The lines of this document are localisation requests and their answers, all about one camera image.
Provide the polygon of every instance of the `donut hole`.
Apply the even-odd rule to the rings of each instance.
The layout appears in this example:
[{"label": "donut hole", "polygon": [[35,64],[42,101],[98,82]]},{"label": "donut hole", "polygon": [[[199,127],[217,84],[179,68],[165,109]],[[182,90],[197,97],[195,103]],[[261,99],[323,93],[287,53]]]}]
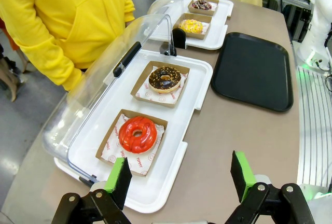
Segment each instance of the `donut hole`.
[{"label": "donut hole", "polygon": [[142,136],[142,130],[135,130],[133,132],[133,136],[134,137],[140,137],[140,136]]},{"label": "donut hole", "polygon": [[162,80],[169,80],[169,79],[171,79],[171,76],[169,76],[169,75],[162,75],[162,76],[160,76],[160,78]]}]

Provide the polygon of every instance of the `brown tabletop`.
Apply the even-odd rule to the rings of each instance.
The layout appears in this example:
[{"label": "brown tabletop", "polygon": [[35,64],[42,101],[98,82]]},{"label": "brown tabletop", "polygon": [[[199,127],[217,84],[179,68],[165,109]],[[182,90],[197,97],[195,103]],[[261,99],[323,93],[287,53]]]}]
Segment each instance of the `brown tabletop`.
[{"label": "brown tabletop", "polygon": [[[284,17],[276,11],[234,2],[227,24],[228,33],[241,32],[263,38],[288,51],[293,107],[286,113],[274,113],[220,97],[209,88],[202,110],[194,113],[185,135],[188,148],[165,206],[153,214],[140,214],[125,207],[124,213],[132,223],[195,220],[225,223],[239,204],[230,175],[233,150],[244,151],[253,172],[268,175],[276,187],[296,182],[298,90]],[[188,48],[178,49],[178,54],[205,60],[214,66],[219,50]],[[36,141],[28,153],[3,208],[15,223],[48,223],[62,195],[67,192],[85,195],[89,190],[57,169],[52,158],[38,149],[41,150],[40,141]],[[27,184],[36,176],[38,179]],[[262,217],[257,223],[272,222]]]}]

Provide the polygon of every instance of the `white tray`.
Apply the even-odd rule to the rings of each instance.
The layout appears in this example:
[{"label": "white tray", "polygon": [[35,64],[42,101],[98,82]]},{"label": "white tray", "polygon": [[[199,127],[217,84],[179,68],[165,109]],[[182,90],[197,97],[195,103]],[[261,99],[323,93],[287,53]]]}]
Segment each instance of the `white tray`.
[{"label": "white tray", "polygon": [[[176,1],[168,6],[164,14],[171,17],[172,28],[181,16],[181,3],[183,3],[184,13],[190,13],[188,5],[191,0]],[[218,8],[212,16],[210,29],[203,40],[187,37],[186,45],[202,49],[215,50],[222,47],[228,26],[225,24],[227,17],[230,17],[233,10],[233,2],[229,0],[219,0]]]},{"label": "white tray", "polygon": [[[137,78],[150,61],[190,68],[185,89],[175,108],[138,101],[130,95]],[[159,210],[171,191],[187,147],[187,143],[183,142],[184,135],[194,109],[200,110],[202,107],[212,73],[212,67],[200,60],[180,56],[170,58],[157,52],[141,50],[106,92],[73,141],[68,151],[69,165],[83,174],[97,176],[98,181],[107,180],[112,166],[97,159],[95,154],[119,111],[127,109],[164,119],[168,121],[168,126],[159,154],[146,177],[132,177],[125,203],[127,207],[141,213]]]}]

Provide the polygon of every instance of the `donut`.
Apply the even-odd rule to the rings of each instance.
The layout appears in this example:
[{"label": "donut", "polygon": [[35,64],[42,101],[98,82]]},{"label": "donut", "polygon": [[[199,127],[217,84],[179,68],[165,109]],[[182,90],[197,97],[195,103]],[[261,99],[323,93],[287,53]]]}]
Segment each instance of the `donut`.
[{"label": "donut", "polygon": [[155,124],[148,118],[137,116],[127,120],[120,128],[120,145],[129,152],[143,153],[151,149],[157,139]]},{"label": "donut", "polygon": [[170,93],[181,84],[181,74],[173,67],[160,67],[149,76],[150,87],[158,93]]},{"label": "donut", "polygon": [[212,5],[206,1],[206,0],[197,0],[194,1],[191,6],[195,9],[200,9],[200,10],[211,10]]},{"label": "donut", "polygon": [[183,20],[178,27],[188,33],[199,34],[203,31],[203,24],[194,19]]}]

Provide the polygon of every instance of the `black tray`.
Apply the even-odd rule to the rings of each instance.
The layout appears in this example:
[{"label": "black tray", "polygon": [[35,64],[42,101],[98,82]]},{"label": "black tray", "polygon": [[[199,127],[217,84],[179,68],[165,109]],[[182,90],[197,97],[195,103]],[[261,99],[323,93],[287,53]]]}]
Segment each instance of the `black tray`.
[{"label": "black tray", "polygon": [[293,105],[287,51],[242,33],[226,35],[211,86],[223,96],[274,111],[287,111]]}]

